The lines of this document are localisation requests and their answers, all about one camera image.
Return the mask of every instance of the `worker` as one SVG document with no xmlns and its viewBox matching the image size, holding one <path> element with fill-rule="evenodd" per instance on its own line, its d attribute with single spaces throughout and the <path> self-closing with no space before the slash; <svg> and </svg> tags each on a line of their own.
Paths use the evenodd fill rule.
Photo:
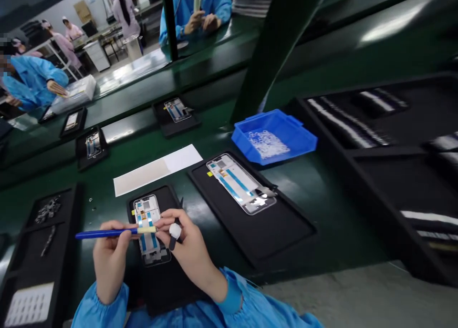
<svg viewBox="0 0 458 328">
<path fill-rule="evenodd" d="M 67 17 L 62 17 L 62 22 L 65 25 L 65 37 L 71 42 L 83 36 L 83 32 L 76 25 L 70 23 Z"/>
<path fill-rule="evenodd" d="M 95 283 L 87 290 L 78 306 L 72 328 L 80 327 L 307 327 L 322 328 L 311 314 L 299 316 L 289 305 L 265 296 L 247 280 L 228 268 L 217 269 L 208 255 L 202 234 L 184 210 L 168 209 L 155 222 L 160 230 L 156 237 L 166 247 L 170 243 L 168 230 L 178 218 L 182 226 L 182 243 L 176 243 L 172 251 L 188 278 L 211 301 L 198 301 L 165 314 L 150 318 L 145 309 L 133 311 L 125 323 L 129 288 L 123 283 L 125 256 L 130 231 L 117 238 L 99 238 L 94 246 Z M 102 230 L 135 228 L 118 221 L 102 224 Z M 160 279 L 170 283 L 170 291 L 178 296 L 180 289 L 174 280 Z M 147 286 L 154 287 L 155 281 Z"/>
<path fill-rule="evenodd" d="M 52 25 L 47 20 L 42 20 L 42 27 L 49 31 L 49 33 L 54 37 L 54 40 L 56 41 L 57 45 L 59 46 L 65 57 L 73 65 L 73 67 L 79 69 L 84 74 L 85 70 L 82 69 L 83 65 L 81 65 L 80 60 L 74 53 L 75 47 L 73 46 L 73 44 L 70 41 L 68 41 L 62 34 L 55 32 L 52 28 Z"/>
<path fill-rule="evenodd" d="M 15 51 L 11 41 L 0 45 L 0 72 L 10 105 L 30 111 L 51 104 L 57 94 L 67 95 L 68 77 L 63 70 L 37 57 L 11 57 Z"/>
<path fill-rule="evenodd" d="M 173 0 L 177 40 L 186 40 L 192 34 L 213 32 L 230 19 L 231 0 L 202 0 L 201 10 L 194 12 L 194 0 Z M 166 15 L 162 8 L 159 43 L 168 43 Z"/>
<path fill-rule="evenodd" d="M 135 19 L 134 3 L 132 0 L 114 0 L 113 16 L 121 23 L 124 38 L 132 35 L 140 36 L 140 25 Z"/>
<path fill-rule="evenodd" d="M 27 48 L 25 47 L 24 43 L 17 37 L 13 38 L 12 43 L 13 47 L 17 50 L 17 53 L 15 54 L 16 56 L 22 55 L 27 51 Z M 43 54 L 41 54 L 39 51 L 32 51 L 28 55 L 35 57 L 43 57 Z"/>
</svg>

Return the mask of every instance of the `pen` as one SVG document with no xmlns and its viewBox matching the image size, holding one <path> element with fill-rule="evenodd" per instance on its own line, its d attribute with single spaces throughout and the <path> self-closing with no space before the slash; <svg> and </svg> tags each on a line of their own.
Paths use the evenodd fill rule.
<svg viewBox="0 0 458 328">
<path fill-rule="evenodd" d="M 75 235 L 78 240 L 87 238 L 99 238 L 99 237 L 113 237 L 120 236 L 123 231 L 130 230 L 132 235 L 134 234 L 146 234 L 155 233 L 157 231 L 155 226 L 148 226 L 142 228 L 130 228 L 130 229 L 113 229 L 113 230 L 90 230 L 81 232 Z"/>
</svg>

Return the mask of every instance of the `elastic cuff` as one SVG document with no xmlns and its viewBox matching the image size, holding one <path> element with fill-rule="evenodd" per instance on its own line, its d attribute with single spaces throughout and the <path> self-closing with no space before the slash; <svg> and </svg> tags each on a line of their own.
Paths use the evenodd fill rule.
<svg viewBox="0 0 458 328">
<path fill-rule="evenodd" d="M 222 303 L 215 303 L 224 314 L 232 315 L 240 310 L 242 291 L 235 279 L 226 276 L 226 280 L 228 281 L 228 294 Z"/>
</svg>

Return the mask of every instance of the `phone screen assembly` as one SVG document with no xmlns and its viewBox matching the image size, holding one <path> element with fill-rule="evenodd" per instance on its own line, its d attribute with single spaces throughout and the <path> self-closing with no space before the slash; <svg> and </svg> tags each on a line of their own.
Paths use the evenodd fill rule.
<svg viewBox="0 0 458 328">
<path fill-rule="evenodd" d="M 65 129 L 64 131 L 67 131 L 69 129 L 72 129 L 74 128 L 78 123 L 76 122 L 76 120 L 78 119 L 78 112 L 76 113 L 73 113 L 72 115 L 70 115 L 67 119 L 67 123 L 65 124 Z"/>
<path fill-rule="evenodd" d="M 275 197 L 264 193 L 265 187 L 228 154 L 207 162 L 207 168 L 249 215 L 255 215 L 277 202 Z"/>
<path fill-rule="evenodd" d="M 134 201 L 135 221 L 139 227 L 153 226 L 161 218 L 161 211 L 155 195 L 149 195 Z M 143 234 L 139 239 L 143 264 L 147 267 L 169 262 L 170 250 L 157 239 L 155 234 Z"/>
<path fill-rule="evenodd" d="M 102 152 L 99 132 L 95 132 L 92 135 L 86 137 L 86 150 L 88 159 L 93 158 Z"/>
<path fill-rule="evenodd" d="M 191 117 L 191 114 L 188 112 L 187 107 L 179 98 L 174 98 L 168 102 L 165 102 L 164 106 L 175 123 L 178 123 L 182 120 Z"/>
</svg>

